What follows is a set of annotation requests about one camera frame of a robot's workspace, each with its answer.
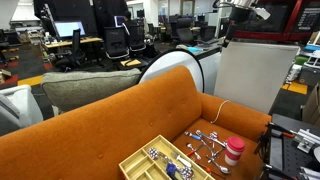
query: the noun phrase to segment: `white cable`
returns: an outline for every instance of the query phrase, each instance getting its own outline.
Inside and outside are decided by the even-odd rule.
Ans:
[[[217,117],[216,117],[216,119],[215,119],[214,121],[211,121],[211,122],[210,122],[211,124],[214,124],[214,123],[218,120],[219,115],[220,115],[221,108],[222,108],[222,106],[223,106],[225,103],[227,103],[227,102],[230,102],[230,100],[225,100],[223,103],[221,103],[221,105],[220,105],[220,107],[219,107],[219,110],[218,110]]]

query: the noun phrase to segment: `red machine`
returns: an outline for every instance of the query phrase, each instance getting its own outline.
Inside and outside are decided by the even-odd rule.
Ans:
[[[257,7],[271,15],[259,20],[254,12],[237,24],[234,38],[307,43],[320,24],[320,0],[259,0]]]

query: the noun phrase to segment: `floor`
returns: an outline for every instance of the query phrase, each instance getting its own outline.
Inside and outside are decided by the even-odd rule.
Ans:
[[[156,49],[165,52],[175,47],[174,44],[155,43]],[[0,89],[10,88],[21,84],[32,86],[32,93],[39,104],[44,119],[53,117],[53,110],[49,99],[41,89],[40,83],[42,75],[46,72],[55,71],[50,63],[44,63],[41,58],[40,47],[24,44],[19,46],[17,52],[7,52],[6,57],[19,56],[18,60],[11,61],[6,70],[12,73],[12,77],[4,84],[0,84]],[[301,120],[300,106],[305,104],[312,87],[293,83],[290,87],[284,86],[280,89],[278,97],[270,114],[277,113],[286,117]]]

